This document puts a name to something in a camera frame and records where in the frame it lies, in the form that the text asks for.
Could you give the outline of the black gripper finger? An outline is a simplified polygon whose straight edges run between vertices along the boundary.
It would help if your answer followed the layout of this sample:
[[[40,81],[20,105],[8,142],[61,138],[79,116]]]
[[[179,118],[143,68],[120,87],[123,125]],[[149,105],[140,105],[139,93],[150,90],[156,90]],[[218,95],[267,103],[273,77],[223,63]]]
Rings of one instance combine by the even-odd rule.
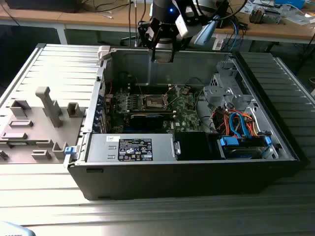
[[[171,30],[170,31],[170,38],[171,38],[171,43],[172,43],[172,48],[171,48],[171,56],[170,56],[170,62],[173,62],[175,52],[184,50],[188,47],[189,45],[189,38],[183,38],[181,41],[177,41],[177,31]]]
[[[151,61],[155,61],[156,46],[161,39],[160,21],[139,21],[138,32],[144,47],[152,51]]]

